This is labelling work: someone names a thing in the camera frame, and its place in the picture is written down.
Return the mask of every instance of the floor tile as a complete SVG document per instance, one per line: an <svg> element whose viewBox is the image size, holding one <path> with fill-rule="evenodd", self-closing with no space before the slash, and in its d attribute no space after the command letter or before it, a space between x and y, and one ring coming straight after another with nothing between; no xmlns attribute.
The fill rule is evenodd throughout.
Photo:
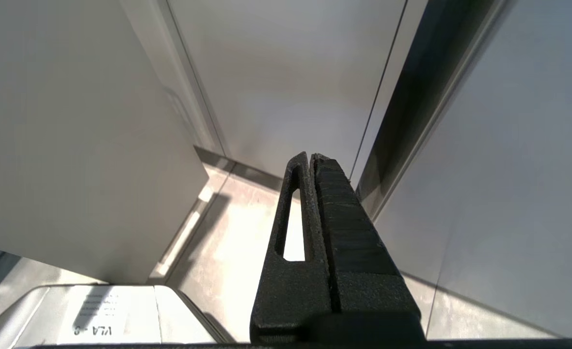
<svg viewBox="0 0 572 349"><path fill-rule="evenodd" d="M208 175L208 182L206 183L205 188L210 188L215 193L219 192L222 185L226 182L226 179L228 179L230 170L224 170L206 163L203 163L202 165L204 165L204 170L206 170Z"/></svg>
<svg viewBox="0 0 572 349"><path fill-rule="evenodd" d="M447 292L437 291L432 305L428 339L552 338L501 314Z"/></svg>
<svg viewBox="0 0 572 349"><path fill-rule="evenodd" d="M409 292L411 292L417 307L419 307L419 311L422 313L421 324L424 333L426 333L430 312L432 311L432 300L435 297L435 288L406 275L403 275L403 277L406 287L409 288Z"/></svg>
<svg viewBox="0 0 572 349"><path fill-rule="evenodd" d="M264 188L268 188L269 190L274 190L276 192L279 192L282 188L283 180L281 178L240 163L235 164L232 168L231 176L240 179L241 181L245 181L246 183L250 183L251 185L261 185Z"/></svg>
<svg viewBox="0 0 572 349"><path fill-rule="evenodd" d="M278 197L274 190L230 176L166 283L237 342L249 341L249 316Z"/></svg>

